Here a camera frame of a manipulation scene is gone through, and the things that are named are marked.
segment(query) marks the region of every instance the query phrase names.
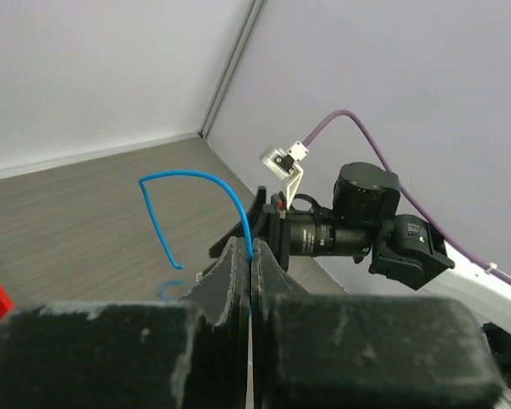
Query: wooden floor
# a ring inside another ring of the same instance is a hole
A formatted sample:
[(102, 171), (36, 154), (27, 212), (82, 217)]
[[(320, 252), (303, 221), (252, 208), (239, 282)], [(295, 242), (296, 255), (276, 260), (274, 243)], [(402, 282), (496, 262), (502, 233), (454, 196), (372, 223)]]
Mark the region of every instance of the wooden floor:
[[(148, 183), (176, 261), (169, 263), (138, 187), (177, 168), (225, 180), (247, 208), (252, 195), (199, 138), (0, 180), (0, 282), (14, 303), (156, 300), (159, 284), (195, 274), (208, 247), (238, 221), (227, 194), (197, 178)], [(291, 275), (317, 293), (343, 293), (318, 264), (294, 259)]]

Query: blue cable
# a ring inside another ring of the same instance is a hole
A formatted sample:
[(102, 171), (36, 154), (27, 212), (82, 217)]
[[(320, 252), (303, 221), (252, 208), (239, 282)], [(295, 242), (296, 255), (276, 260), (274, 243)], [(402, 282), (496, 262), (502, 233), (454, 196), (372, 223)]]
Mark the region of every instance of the blue cable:
[(155, 212), (153, 211), (152, 201), (150, 200), (150, 195), (147, 192), (146, 185), (144, 184), (146, 181), (152, 181), (154, 179), (160, 179), (162, 177), (167, 176), (195, 176), (206, 179), (207, 181), (212, 181), (227, 192), (235, 207), (238, 210), (238, 214), (240, 215), (240, 221), (242, 223), (242, 227), (244, 230), (244, 241), (246, 242), (246, 253), (248, 255), (248, 262), (252, 263), (252, 257), (254, 255), (254, 251), (252, 248), (252, 237), (250, 233), (250, 225), (248, 223), (248, 217), (246, 217), (246, 212), (244, 211), (244, 207), (242, 206), (242, 202), (238, 198), (237, 194), (227, 185), (222, 179), (217, 176), (211, 175), (210, 173), (201, 172), (199, 170), (186, 170), (186, 169), (178, 169), (178, 170), (167, 170), (165, 172), (155, 173), (153, 175), (143, 176), (138, 180), (138, 184), (142, 189), (142, 194), (144, 195), (144, 200), (146, 201), (147, 212), (152, 219), (153, 226), (155, 227), (155, 232), (159, 237), (159, 241), (164, 248), (164, 252), (167, 254), (169, 258), (170, 264), (177, 270), (183, 269), (183, 266), (178, 264), (175, 259), (172, 257), (172, 253), (170, 252), (170, 248), (167, 245), (166, 240), (164, 239), (163, 232), (161, 232), (161, 227), (159, 226), (157, 217), (155, 216)]

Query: blue wire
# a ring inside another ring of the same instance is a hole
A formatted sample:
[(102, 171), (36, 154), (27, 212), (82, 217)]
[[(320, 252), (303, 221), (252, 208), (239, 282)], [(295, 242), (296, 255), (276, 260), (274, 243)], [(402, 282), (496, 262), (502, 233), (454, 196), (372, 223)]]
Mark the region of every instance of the blue wire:
[(250, 233), (250, 225), (248, 223), (248, 217), (246, 217), (246, 212), (244, 211), (244, 207), (242, 206), (242, 202), (238, 198), (237, 194), (227, 185), (222, 179), (220, 179), (217, 176), (211, 175), (210, 173), (201, 172), (199, 170), (185, 170), (185, 169), (178, 169), (178, 170), (167, 170), (165, 172), (159, 172), (155, 173), (153, 175), (147, 175), (143, 176), (138, 180), (138, 184), (140, 185), (140, 188), (142, 189), (142, 194), (144, 195), (144, 200), (146, 201), (146, 207), (147, 212), (150, 215), (150, 218), (152, 219), (153, 226), (155, 227), (155, 233), (157, 233), (157, 236), (159, 237), (159, 241), (161, 242), (161, 245), (164, 248), (164, 252), (167, 254), (167, 257), (169, 258), (170, 264), (177, 270), (182, 270), (184, 267), (178, 264), (175, 259), (172, 257), (172, 253), (170, 252), (170, 248), (167, 245), (166, 240), (164, 239), (163, 232), (161, 231), (161, 227), (159, 226), (157, 217), (155, 216), (155, 212), (153, 211), (152, 201), (150, 200), (150, 195), (147, 192), (146, 185), (144, 182), (146, 181), (152, 181), (154, 179), (160, 179), (162, 177), (167, 176), (195, 176), (195, 177), (201, 177), (203, 179), (206, 179), (207, 181), (212, 181), (218, 185), (221, 186), (223, 190), (227, 192), (233, 203), (235, 204), (235, 207), (238, 210), (238, 214), (240, 215), (240, 221), (242, 223), (242, 227), (244, 230), (244, 241), (246, 242), (246, 253), (248, 254), (248, 262), (252, 263), (252, 257), (254, 255), (254, 251), (252, 248), (252, 237)]
[[(171, 285), (181, 285), (185, 287), (184, 291), (180, 294), (179, 297), (167, 297), (164, 295), (164, 293), (169, 289)], [(185, 297), (187, 294), (189, 294), (191, 290), (189, 289), (189, 285), (185, 281), (182, 281), (181, 279), (170, 279), (169, 281), (165, 281), (161, 284), (161, 290), (159, 291), (159, 296), (165, 300), (165, 301), (174, 301), (179, 298)]]

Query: black camera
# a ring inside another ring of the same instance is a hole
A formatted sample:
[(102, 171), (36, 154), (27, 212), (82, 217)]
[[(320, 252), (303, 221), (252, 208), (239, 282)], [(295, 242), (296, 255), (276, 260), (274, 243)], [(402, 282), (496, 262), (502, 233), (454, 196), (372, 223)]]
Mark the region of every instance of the black camera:
[[(252, 236), (268, 243), (284, 271), (290, 256), (348, 256), (360, 263), (372, 252), (370, 273), (416, 290), (454, 262), (432, 226), (417, 216), (396, 216), (400, 197), (396, 174), (355, 162), (339, 172), (332, 209), (299, 193), (295, 200), (307, 201), (310, 209), (291, 205), (286, 210), (282, 193), (273, 194), (268, 204), (267, 189), (259, 187), (247, 216)], [(210, 257), (221, 254), (229, 237), (243, 235), (238, 223), (210, 248)]]

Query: camera lens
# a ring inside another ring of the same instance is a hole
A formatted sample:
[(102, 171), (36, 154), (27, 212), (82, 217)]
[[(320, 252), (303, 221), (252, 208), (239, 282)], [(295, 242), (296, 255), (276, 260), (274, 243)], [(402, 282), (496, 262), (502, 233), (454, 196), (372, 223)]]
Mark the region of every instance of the camera lens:
[(351, 228), (336, 218), (295, 215), (291, 219), (292, 256), (366, 256), (370, 232)]

